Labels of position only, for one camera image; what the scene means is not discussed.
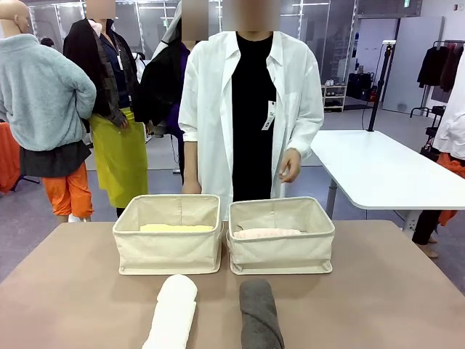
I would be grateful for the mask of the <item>person's left hand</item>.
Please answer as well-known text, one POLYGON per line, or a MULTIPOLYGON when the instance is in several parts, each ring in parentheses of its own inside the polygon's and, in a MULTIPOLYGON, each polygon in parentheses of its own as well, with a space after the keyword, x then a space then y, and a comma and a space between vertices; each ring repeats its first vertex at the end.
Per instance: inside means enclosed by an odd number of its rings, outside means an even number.
POLYGON ((283 155, 279 177, 283 183, 292 183, 301 170, 301 155, 295 148, 289 148, 283 155))

